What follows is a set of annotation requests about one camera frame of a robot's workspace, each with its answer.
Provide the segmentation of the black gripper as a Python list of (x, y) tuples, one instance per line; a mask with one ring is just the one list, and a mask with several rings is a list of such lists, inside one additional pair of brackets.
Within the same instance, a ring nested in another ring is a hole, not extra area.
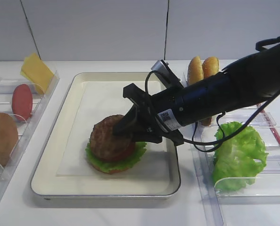
[(145, 91), (135, 84), (123, 88), (123, 97), (132, 101), (133, 106), (127, 114), (113, 126), (113, 135), (131, 135), (132, 142), (150, 142), (159, 144), (165, 137), (174, 145), (184, 144), (183, 136), (179, 131), (168, 131), (158, 121), (149, 106)]

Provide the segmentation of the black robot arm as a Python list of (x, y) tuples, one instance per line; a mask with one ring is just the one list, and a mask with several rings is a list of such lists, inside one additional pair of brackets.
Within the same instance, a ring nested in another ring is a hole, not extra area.
[(165, 89), (150, 95), (135, 84), (124, 87), (123, 97), (133, 106), (113, 127), (113, 134), (151, 143), (165, 137), (178, 146), (186, 142), (181, 127), (258, 103), (269, 104), (280, 95), (280, 37), (257, 42), (255, 49), (222, 72), (187, 87), (165, 61), (157, 61), (151, 72)]

